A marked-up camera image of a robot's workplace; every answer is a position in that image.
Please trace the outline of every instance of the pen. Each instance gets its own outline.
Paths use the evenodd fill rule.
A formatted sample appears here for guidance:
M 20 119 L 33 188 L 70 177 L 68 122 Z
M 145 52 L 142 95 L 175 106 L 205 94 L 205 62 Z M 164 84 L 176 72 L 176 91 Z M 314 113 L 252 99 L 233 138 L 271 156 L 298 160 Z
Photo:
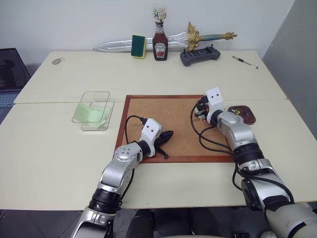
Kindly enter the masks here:
M 236 60 L 238 60 L 238 61 L 240 61 L 240 62 L 242 62 L 242 63 L 246 63 L 246 64 L 248 64 L 248 65 L 250 65 L 250 66 L 255 67 L 255 68 L 259 68 L 258 66 L 254 65 L 254 64 L 251 64 L 251 63 L 248 63 L 248 62 L 245 62 L 243 59 L 238 58 L 238 57 L 236 57 L 236 56 L 233 56 L 233 58 L 236 59 Z

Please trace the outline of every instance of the green sponge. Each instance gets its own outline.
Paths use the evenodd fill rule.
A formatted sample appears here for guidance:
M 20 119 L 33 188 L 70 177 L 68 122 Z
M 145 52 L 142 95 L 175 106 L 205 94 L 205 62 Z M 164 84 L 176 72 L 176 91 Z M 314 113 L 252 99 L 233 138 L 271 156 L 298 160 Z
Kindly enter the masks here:
M 144 59 L 147 39 L 145 36 L 132 36 L 131 55 L 138 59 Z

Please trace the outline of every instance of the white table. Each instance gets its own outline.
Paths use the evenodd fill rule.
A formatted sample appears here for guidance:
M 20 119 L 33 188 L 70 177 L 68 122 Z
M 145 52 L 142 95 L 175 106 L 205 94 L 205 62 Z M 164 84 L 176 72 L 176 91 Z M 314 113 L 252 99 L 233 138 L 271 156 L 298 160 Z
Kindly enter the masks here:
M 53 65 L 56 58 L 62 61 Z M 203 94 L 214 87 L 226 100 L 286 98 L 255 51 L 224 51 L 217 61 L 190 67 L 183 66 L 177 52 L 160 62 L 151 52 L 144 60 L 129 53 L 52 52 L 15 103 L 78 102 L 86 91 L 109 91 L 110 101 L 124 102 L 127 94 Z
M 1 209 L 87 206 L 112 159 L 123 103 L 114 104 L 104 132 L 83 132 L 73 124 L 76 105 L 36 103 L 12 108 L 0 125 Z M 225 101 L 226 108 L 233 105 L 247 105 L 254 112 L 257 121 L 251 128 L 260 148 L 295 200 L 316 201 L 317 142 L 291 103 Z M 232 163 L 140 164 L 123 208 L 245 204 L 231 183 L 233 169 Z

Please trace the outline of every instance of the black game controller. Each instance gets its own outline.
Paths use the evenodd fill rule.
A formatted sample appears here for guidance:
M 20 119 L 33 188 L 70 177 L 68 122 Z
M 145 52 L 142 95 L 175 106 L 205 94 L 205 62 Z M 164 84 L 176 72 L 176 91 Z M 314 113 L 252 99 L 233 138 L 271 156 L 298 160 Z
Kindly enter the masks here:
M 220 52 L 214 47 L 206 47 L 205 49 L 182 52 L 180 53 L 180 59 L 185 66 L 190 66 L 192 63 L 202 62 L 206 60 L 217 60 L 220 57 Z

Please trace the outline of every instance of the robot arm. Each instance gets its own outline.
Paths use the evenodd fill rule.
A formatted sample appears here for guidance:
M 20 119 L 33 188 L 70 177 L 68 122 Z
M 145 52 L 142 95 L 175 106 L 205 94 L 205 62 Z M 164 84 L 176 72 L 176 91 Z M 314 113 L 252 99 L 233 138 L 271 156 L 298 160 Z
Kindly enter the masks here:
M 118 147 L 112 161 L 106 166 L 97 189 L 84 209 L 71 237 L 111 238 L 113 221 L 120 209 L 134 168 L 146 156 L 155 154 L 154 141 L 160 135 L 162 126 L 154 119 L 147 119 L 139 142 Z
M 242 117 L 225 112 L 219 88 L 206 92 L 207 122 L 226 136 L 233 151 L 237 173 L 244 179 L 241 188 L 246 204 L 262 210 L 278 238 L 317 237 L 317 215 L 294 204 L 291 192 L 268 159 L 265 159 L 251 128 Z

